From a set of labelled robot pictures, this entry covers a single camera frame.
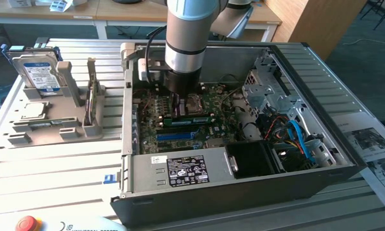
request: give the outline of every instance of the blue pcie slot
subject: blue pcie slot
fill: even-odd
[[[194,132],[158,134],[158,141],[194,140],[195,134],[199,131],[200,130],[194,131]]]

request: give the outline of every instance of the warning label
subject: warning label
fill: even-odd
[[[170,185],[172,187],[211,181],[204,156],[167,159]]]
[[[50,63],[27,63],[24,68],[38,89],[44,92],[60,90],[60,84],[55,75],[51,74]]]

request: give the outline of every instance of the yellow wire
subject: yellow wire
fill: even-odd
[[[298,148],[298,145],[294,142],[291,142],[291,141],[284,141],[284,142],[290,143],[291,145],[294,145]]]

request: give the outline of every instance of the floor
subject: floor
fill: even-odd
[[[385,41],[385,21],[374,31],[380,19],[375,13],[370,13],[364,20],[358,19],[352,23],[327,64],[339,75],[350,89],[364,102],[370,110],[380,120],[385,119],[385,44],[362,41],[355,45],[343,45],[358,39],[374,39]],[[98,33],[94,26],[46,26],[46,25],[6,25],[8,37],[14,45],[34,46],[38,37],[96,39]],[[115,27],[108,27],[110,39],[146,39],[146,35],[154,27],[122,27],[126,35],[119,35]],[[0,57],[0,85],[12,84],[16,79],[16,71],[7,60]]]

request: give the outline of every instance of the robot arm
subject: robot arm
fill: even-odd
[[[252,13],[251,0],[154,0],[168,6],[164,86],[180,96],[199,83],[210,32],[238,38]]]

